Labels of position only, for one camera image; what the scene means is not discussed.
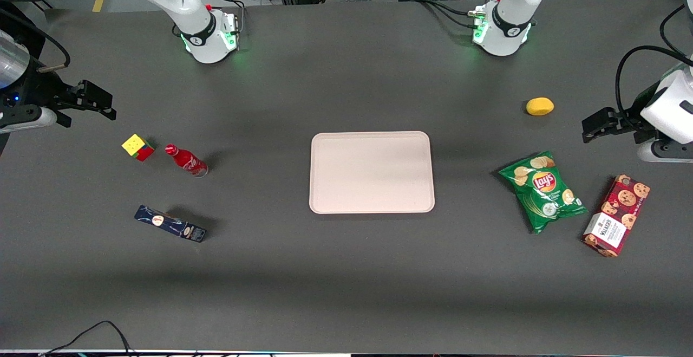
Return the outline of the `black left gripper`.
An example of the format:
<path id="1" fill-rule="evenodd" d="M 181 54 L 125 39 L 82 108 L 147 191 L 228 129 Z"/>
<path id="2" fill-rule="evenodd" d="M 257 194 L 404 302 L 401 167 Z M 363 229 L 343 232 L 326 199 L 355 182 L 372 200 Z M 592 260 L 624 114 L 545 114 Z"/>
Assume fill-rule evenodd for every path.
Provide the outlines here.
<path id="1" fill-rule="evenodd" d="M 583 143 L 590 143 L 604 135 L 621 135 L 633 132 L 634 142 L 650 140 L 650 124 L 638 113 L 624 112 L 604 107 L 582 120 Z"/>

